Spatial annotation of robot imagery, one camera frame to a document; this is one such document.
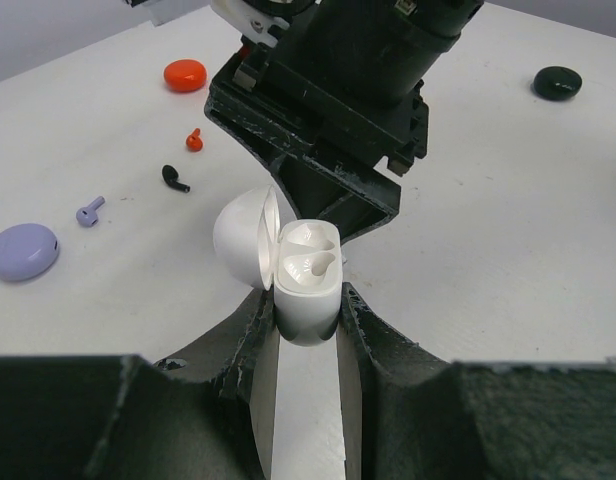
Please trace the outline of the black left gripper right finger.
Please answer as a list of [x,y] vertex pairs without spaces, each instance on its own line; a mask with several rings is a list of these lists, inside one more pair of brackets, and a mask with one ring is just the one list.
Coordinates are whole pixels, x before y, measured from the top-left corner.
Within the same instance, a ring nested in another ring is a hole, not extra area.
[[345,284],[350,479],[616,479],[616,362],[445,362]]

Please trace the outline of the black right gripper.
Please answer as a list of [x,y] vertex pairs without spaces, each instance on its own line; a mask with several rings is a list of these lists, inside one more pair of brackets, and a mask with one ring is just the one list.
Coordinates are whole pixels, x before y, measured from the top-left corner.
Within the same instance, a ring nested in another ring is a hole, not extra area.
[[267,170],[297,218],[334,224],[343,242],[389,223],[399,214],[401,187],[369,166],[386,160],[403,175],[425,157],[424,75],[480,3],[253,7],[270,16],[271,41],[243,35],[212,80],[207,117]]

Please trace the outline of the white earbud charging case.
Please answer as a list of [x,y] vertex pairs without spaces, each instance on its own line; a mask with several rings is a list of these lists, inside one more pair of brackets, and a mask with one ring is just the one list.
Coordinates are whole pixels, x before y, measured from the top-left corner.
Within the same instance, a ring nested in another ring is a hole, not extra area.
[[276,192],[266,186],[222,209],[213,242],[235,279],[273,293],[284,339],[309,347],[333,336],[343,287],[341,239],[334,224],[316,219],[281,224]]

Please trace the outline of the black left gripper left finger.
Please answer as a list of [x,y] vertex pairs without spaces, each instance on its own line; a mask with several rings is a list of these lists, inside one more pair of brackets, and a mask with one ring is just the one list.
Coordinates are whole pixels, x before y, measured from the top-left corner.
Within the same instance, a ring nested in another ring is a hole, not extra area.
[[158,363],[0,357],[0,479],[269,478],[279,339],[255,290]]

